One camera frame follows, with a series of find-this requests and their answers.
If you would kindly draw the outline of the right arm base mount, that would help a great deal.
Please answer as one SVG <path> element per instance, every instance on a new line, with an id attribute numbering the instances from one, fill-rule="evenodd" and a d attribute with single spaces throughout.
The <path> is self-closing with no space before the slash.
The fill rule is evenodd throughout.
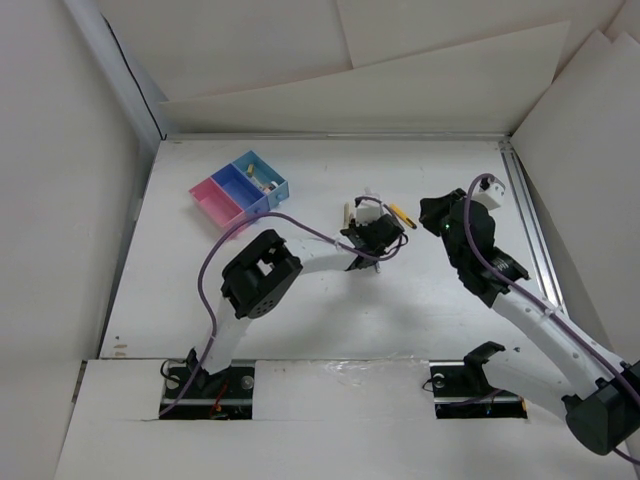
<path id="1" fill-rule="evenodd" d="M 491 386 L 484 365 L 505 347 L 485 342 L 461 360 L 430 360 L 422 389 L 433 395 L 438 420 L 528 418 L 524 400 Z"/>

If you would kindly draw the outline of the yellow utility knife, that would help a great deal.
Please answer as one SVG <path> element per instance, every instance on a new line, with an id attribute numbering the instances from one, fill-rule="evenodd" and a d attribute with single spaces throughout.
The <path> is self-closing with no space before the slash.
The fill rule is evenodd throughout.
<path id="1" fill-rule="evenodd" d="M 399 208 L 397 205 L 390 204 L 389 205 L 389 209 L 407 227 L 409 227 L 412 230 L 416 230 L 417 229 L 416 223 L 401 208 Z"/>

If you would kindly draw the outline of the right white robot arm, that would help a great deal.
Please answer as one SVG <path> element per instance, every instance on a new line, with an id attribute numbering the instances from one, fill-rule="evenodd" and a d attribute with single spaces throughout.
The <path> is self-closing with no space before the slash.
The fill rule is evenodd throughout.
<path id="1" fill-rule="evenodd" d="M 528 271 L 495 245 L 488 208 L 462 189 L 420 201 L 419 221 L 444 244 L 464 287 L 518 328 L 553 364 L 529 364 L 518 343 L 469 352 L 462 381 L 473 393 L 508 390 L 560 419 L 586 449 L 605 456 L 639 429 L 639 365 L 604 348 L 541 293 Z"/>

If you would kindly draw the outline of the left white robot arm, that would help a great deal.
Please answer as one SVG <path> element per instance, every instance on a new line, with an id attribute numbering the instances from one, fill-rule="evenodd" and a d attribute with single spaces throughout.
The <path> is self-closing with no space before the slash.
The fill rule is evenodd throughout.
<path id="1" fill-rule="evenodd" d="M 272 212 L 304 230 L 308 238 L 286 240 L 275 230 L 262 231 L 222 270 L 221 297 L 213 307 L 204 292 L 208 255 L 198 274 L 197 289 L 212 326 L 206 343 L 189 353 L 188 384 L 201 396 L 222 387 L 222 371 L 252 321 L 269 314 L 301 275 L 349 272 L 374 267 L 393 258 L 408 242 L 404 228 L 391 214 L 365 224 L 355 221 L 337 237 L 324 235 L 296 220 Z"/>

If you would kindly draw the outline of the white boxed eraser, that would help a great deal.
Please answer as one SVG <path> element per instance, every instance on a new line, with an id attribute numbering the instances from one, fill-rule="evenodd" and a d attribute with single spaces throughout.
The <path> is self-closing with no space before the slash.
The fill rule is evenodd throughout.
<path id="1" fill-rule="evenodd" d="M 249 175 L 249 179 L 260 190 L 264 190 L 266 188 L 265 185 L 255 177 L 255 175 Z"/>

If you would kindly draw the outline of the yellow highlighter pen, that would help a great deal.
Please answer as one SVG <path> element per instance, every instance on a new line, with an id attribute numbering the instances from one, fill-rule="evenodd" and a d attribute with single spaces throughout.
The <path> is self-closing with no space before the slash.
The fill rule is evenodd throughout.
<path id="1" fill-rule="evenodd" d="M 351 220 L 351 205 L 349 202 L 345 202 L 343 207 L 343 228 L 348 228 Z"/>

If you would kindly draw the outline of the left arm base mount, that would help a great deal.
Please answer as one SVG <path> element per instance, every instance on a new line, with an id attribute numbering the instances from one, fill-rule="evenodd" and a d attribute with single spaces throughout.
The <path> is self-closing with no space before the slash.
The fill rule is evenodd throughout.
<path id="1" fill-rule="evenodd" d="M 233 362 L 216 374 L 201 370 L 184 391 L 190 367 L 196 365 L 195 352 L 186 360 L 167 359 L 160 367 L 164 380 L 159 406 L 160 420 L 251 420 L 255 363 Z"/>

